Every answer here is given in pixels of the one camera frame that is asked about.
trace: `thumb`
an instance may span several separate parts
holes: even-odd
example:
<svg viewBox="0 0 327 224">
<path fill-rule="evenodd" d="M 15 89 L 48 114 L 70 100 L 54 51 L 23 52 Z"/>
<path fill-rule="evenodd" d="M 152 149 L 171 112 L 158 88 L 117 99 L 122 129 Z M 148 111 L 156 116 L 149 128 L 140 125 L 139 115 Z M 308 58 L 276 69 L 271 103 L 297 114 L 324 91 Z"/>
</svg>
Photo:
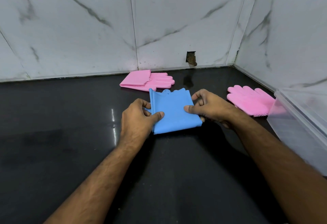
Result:
<svg viewBox="0 0 327 224">
<path fill-rule="evenodd" d="M 157 113 L 154 113 L 153 115 L 151 115 L 150 118 L 154 124 L 154 123 L 157 123 L 158 121 L 160 121 L 164 115 L 165 115 L 165 113 L 163 113 L 163 112 L 157 112 Z"/>
<path fill-rule="evenodd" d="M 186 105 L 184 110 L 190 114 L 203 115 L 201 106 Z"/>
</svg>

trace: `clear plastic container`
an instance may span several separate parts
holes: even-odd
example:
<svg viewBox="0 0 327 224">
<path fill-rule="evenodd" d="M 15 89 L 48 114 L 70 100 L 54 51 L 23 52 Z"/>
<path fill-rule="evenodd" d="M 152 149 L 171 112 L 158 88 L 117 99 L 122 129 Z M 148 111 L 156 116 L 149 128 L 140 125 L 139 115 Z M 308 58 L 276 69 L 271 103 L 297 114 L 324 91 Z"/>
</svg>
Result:
<svg viewBox="0 0 327 224">
<path fill-rule="evenodd" d="M 268 115 L 279 139 L 327 176 L 327 94 L 280 89 Z"/>
</svg>

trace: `person's left hand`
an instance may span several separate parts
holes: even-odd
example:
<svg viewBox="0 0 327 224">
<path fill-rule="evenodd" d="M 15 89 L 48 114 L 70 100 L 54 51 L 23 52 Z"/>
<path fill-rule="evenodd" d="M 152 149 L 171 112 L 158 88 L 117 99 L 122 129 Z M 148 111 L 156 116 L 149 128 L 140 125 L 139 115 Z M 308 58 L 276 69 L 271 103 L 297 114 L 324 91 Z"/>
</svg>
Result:
<svg viewBox="0 0 327 224">
<path fill-rule="evenodd" d="M 151 104 L 145 100 L 136 99 L 123 112 L 120 141 L 117 147 L 138 153 L 145 139 L 151 133 L 153 125 L 164 116 L 163 112 L 157 112 L 151 115 L 144 108 L 150 109 Z"/>
</svg>

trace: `tiled wall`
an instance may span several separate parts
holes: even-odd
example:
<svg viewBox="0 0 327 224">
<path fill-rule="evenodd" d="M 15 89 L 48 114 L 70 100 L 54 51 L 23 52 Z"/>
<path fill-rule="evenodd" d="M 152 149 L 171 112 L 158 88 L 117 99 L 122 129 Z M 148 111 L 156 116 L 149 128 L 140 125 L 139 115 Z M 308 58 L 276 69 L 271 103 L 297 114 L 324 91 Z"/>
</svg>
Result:
<svg viewBox="0 0 327 224">
<path fill-rule="evenodd" d="M 231 65 L 254 0 L 0 0 L 0 81 Z"/>
<path fill-rule="evenodd" d="M 267 85 L 327 89 L 327 0 L 255 0 L 236 67 Z"/>
</svg>

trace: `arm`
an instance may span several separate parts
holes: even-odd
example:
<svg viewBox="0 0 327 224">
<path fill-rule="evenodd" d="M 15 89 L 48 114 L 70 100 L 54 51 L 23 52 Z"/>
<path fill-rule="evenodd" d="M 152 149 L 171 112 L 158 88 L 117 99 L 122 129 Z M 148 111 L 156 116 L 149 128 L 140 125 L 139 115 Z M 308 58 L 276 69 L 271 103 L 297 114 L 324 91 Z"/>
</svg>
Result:
<svg viewBox="0 0 327 224">
<path fill-rule="evenodd" d="M 90 176 L 45 221 L 50 223 L 103 223 L 120 183 L 135 155 L 163 112 L 151 115 L 142 107 L 150 103 L 137 99 L 122 114 L 118 146 Z"/>
<path fill-rule="evenodd" d="M 185 111 L 231 127 L 267 180 L 293 224 L 327 223 L 327 181 L 244 112 L 219 96 L 200 90 Z"/>
</svg>

